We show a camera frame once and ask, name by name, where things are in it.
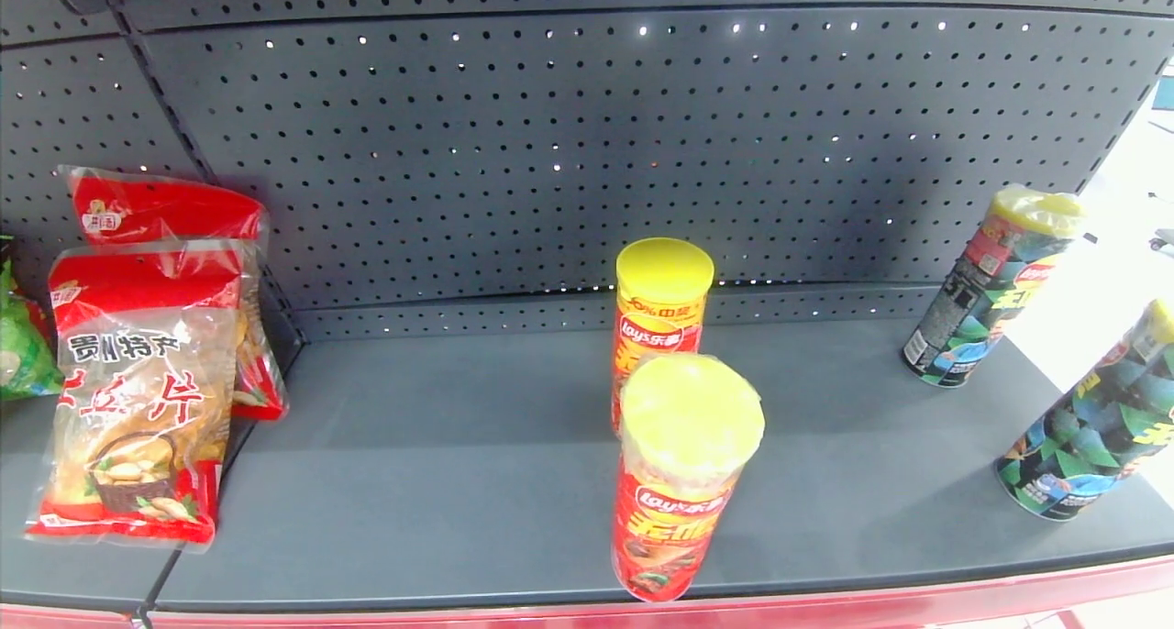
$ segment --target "red snack bag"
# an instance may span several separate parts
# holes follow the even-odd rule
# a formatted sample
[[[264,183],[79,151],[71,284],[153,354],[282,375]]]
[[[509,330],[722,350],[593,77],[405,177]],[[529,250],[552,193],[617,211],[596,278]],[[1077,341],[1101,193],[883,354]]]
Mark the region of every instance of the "red snack bag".
[[[289,411],[289,395],[261,324],[258,256],[268,215],[256,199],[205,183],[151,175],[60,165],[69,182],[74,211],[90,244],[137,244],[160,239],[239,239],[247,248],[244,319],[247,337],[237,352],[232,414],[277,420]]]
[[[49,291],[66,381],[29,536],[212,541],[245,249],[173,241],[58,258]]]

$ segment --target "plastic packaging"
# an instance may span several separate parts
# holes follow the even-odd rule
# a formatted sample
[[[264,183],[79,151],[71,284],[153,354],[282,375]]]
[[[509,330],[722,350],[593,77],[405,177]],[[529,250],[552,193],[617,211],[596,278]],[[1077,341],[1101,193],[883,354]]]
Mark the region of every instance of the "plastic packaging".
[[[1071,194],[1019,183],[994,194],[981,228],[902,349],[905,365],[935,386],[965,384],[1081,235],[1084,219]]]
[[[687,241],[654,237],[626,245],[612,354],[612,430],[620,430],[620,387],[646,354],[696,352],[714,262]]]
[[[8,239],[0,236],[5,249],[0,253],[0,400],[53,395],[61,392],[61,371],[42,331],[41,306],[21,296],[12,278]]]
[[[238,241],[58,258],[49,290],[66,381],[29,536],[212,541],[244,258]]]
[[[232,414],[255,420],[278,420],[289,411],[289,395],[261,323],[258,292],[268,215],[245,195],[205,183],[151,175],[109,174],[106,170],[59,165],[69,182],[74,210],[92,244],[137,244],[167,239],[239,239],[245,248],[247,337],[237,353],[237,384]]]
[[[620,583],[648,602],[684,594],[765,421],[747,379],[713,357],[654,354],[621,392],[612,537]]]
[[[1032,514],[1071,520],[1174,440],[1174,309],[1133,329],[994,462]]]

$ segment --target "chip can label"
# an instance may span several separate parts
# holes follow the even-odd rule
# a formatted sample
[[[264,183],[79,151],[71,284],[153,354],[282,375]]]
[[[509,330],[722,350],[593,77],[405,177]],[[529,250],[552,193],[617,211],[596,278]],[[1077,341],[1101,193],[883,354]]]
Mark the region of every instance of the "chip can label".
[[[680,499],[668,485],[641,481],[622,458],[620,472],[612,539],[615,574],[640,600],[673,601],[701,568],[734,480],[704,498]]]
[[[701,345],[706,297],[688,304],[655,304],[618,293],[612,358],[612,430],[620,430],[620,388],[646,354],[695,353]]]

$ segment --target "basket illustration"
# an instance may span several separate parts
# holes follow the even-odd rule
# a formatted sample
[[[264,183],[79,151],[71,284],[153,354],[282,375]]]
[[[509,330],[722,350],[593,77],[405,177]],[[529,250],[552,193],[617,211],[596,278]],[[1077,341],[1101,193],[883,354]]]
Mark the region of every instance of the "basket illustration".
[[[104,474],[104,471],[100,469],[102,462],[106,461],[106,454],[108,454],[114,446],[134,440],[135,438],[162,438],[162,440],[170,447],[171,455],[167,459],[167,478],[158,480],[150,480],[147,482],[134,482],[134,481],[122,481],[116,483],[109,480],[109,475]],[[175,441],[171,437],[154,432],[131,432],[129,434],[123,434],[122,437],[114,438],[109,441],[101,451],[99,451],[95,461],[89,467],[89,478],[97,491],[99,498],[102,500],[102,505],[112,513],[135,513],[139,512],[140,505],[139,499],[158,499],[160,496],[174,499],[175,498]]]

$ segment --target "canister lid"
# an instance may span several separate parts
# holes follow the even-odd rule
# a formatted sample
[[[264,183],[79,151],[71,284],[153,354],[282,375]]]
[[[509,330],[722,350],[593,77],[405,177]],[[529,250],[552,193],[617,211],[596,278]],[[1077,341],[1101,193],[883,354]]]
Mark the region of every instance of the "canister lid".
[[[649,464],[683,479],[724,476],[762,441],[758,392],[714,357],[672,353],[642,361],[620,395],[622,433]]]
[[[1087,216],[1074,194],[1045,194],[1014,182],[994,194],[991,210],[1019,228],[1058,239],[1080,236]]]
[[[650,237],[626,245],[615,261],[620,288],[663,304],[700,298],[714,283],[714,262],[687,241]]]

